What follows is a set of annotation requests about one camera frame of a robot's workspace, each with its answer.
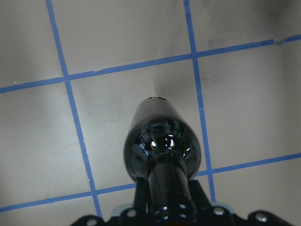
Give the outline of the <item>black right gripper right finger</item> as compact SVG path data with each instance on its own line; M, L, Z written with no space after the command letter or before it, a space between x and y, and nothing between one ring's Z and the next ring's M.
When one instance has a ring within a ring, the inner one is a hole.
M196 220L193 226L291 226L281 217L257 210L241 218L233 210L221 204L212 204L197 180L188 181L192 201L196 206Z

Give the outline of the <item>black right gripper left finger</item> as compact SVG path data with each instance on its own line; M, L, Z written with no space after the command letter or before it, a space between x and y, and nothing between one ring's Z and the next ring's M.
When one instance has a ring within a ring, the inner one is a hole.
M133 205L122 210L108 221L95 215L85 215L72 223L73 226L151 226L153 220L147 211L150 200L149 184L145 179L136 182Z

